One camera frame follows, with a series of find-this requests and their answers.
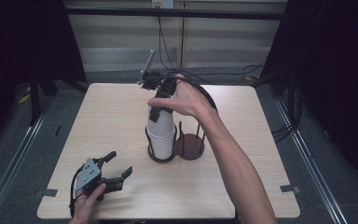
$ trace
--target human hand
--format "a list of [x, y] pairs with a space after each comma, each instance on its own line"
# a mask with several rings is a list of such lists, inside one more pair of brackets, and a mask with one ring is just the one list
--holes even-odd
[[197, 88], [180, 79], [176, 81], [176, 91], [171, 98], [152, 98], [147, 104], [168, 107], [179, 114], [193, 116], [196, 119], [209, 111], [214, 111], [208, 100]]
[[70, 224], [91, 223], [95, 210], [95, 201], [103, 194], [105, 189], [106, 185], [102, 183], [91, 193], [89, 197], [85, 195], [85, 191], [83, 189], [77, 191], [75, 214]]

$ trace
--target electrical outlet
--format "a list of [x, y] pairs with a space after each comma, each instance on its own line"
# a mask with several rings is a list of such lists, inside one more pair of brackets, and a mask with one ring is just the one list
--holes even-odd
[[152, 8], [162, 8], [162, 0], [152, 0]]
[[162, 0], [162, 8], [173, 9], [173, 0]]

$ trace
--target wooden table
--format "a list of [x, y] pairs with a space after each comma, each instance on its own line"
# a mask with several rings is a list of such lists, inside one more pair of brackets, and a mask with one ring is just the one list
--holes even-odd
[[[204, 86], [216, 102], [227, 128], [255, 165], [277, 217], [297, 217], [299, 208], [289, 185], [269, 126], [251, 87]], [[103, 166], [112, 178], [130, 166], [132, 175], [122, 191], [105, 195], [98, 204], [98, 219], [234, 218], [234, 206], [208, 141], [196, 161], [176, 156], [156, 163], [147, 154], [145, 136], [147, 100], [155, 91], [132, 84], [92, 84], [76, 117], [37, 214], [41, 218], [70, 218], [69, 192], [76, 169], [87, 158], [100, 158], [114, 150], [117, 156]], [[184, 133], [196, 133], [197, 122], [173, 113]]]

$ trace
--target stack of paper cups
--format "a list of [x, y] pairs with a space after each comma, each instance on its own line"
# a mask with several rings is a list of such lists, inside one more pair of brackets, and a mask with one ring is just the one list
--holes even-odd
[[146, 124], [147, 135], [149, 136], [149, 150], [159, 160], [166, 160], [173, 154], [175, 142], [175, 124], [173, 116], [165, 110], [159, 112], [157, 122], [150, 119]]

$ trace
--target human arm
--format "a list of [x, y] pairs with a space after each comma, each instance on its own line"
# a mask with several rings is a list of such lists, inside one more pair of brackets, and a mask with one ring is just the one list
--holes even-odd
[[171, 108], [180, 114], [194, 117], [200, 123], [241, 223], [276, 223], [269, 198], [252, 162], [196, 88], [178, 80], [172, 98], [153, 98], [148, 104]]
[[76, 192], [76, 207], [75, 214], [72, 217], [70, 224], [89, 224], [92, 221], [92, 217], [95, 210], [95, 203], [97, 198], [103, 194], [106, 189], [105, 184], [98, 186], [89, 197], [84, 194], [84, 190], [81, 189]]

